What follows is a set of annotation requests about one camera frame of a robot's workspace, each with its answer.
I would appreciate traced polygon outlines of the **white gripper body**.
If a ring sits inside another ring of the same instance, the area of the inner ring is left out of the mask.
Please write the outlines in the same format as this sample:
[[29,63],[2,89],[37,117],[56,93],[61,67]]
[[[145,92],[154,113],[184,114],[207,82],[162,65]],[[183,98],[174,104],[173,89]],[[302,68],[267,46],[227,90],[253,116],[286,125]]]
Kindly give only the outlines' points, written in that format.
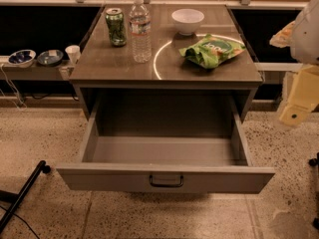
[[296,17],[290,53],[300,63],[319,64],[319,0],[310,0]]

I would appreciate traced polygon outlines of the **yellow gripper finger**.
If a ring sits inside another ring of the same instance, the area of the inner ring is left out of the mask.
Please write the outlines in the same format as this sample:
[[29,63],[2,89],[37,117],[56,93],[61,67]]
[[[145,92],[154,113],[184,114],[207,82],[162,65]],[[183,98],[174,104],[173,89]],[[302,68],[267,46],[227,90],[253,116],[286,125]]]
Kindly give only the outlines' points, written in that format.
[[289,47],[294,25],[294,21],[287,24],[284,28],[282,28],[279,32],[272,36],[269,44],[277,48]]
[[319,106],[319,67],[304,65],[292,77],[292,85],[279,121],[299,126]]

